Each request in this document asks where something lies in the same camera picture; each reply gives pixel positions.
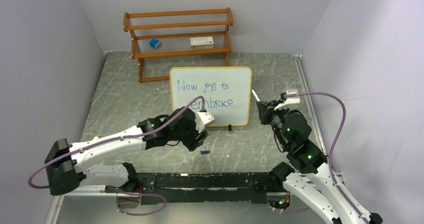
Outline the whiteboard with yellow frame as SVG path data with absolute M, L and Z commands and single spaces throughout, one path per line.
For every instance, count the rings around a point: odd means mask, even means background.
M 170 70 L 172 108 L 205 107 L 214 126 L 246 126 L 250 120 L 253 73 L 248 66 L 174 67 Z

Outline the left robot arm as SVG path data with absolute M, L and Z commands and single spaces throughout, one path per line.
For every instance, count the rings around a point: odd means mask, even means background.
M 57 140 L 45 159 L 49 192 L 58 196 L 91 185 L 139 191 L 141 183 L 131 163 L 105 165 L 102 161 L 115 155 L 163 147 L 172 141 L 194 151 L 208 136 L 206 127 L 214 122 L 208 111 L 179 108 L 171 115 L 147 118 L 127 130 L 96 140 L 73 144 L 65 138 Z

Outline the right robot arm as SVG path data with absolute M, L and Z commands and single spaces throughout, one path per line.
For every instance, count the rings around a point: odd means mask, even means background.
M 326 223 L 383 222 L 334 175 L 327 156 L 309 139 L 312 128 L 299 110 L 283 107 L 282 101 L 257 101 L 256 106 L 260 123 L 271 126 L 276 143 L 289 160 L 269 172 L 274 190 L 295 194 Z

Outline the white marker pen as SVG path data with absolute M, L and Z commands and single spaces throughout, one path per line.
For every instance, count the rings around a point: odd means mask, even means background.
M 259 98 L 259 96 L 257 95 L 257 93 L 256 93 L 255 90 L 252 90 L 252 94 L 255 97 L 255 100 L 256 100 L 257 103 L 261 103 L 262 102 L 261 99 Z

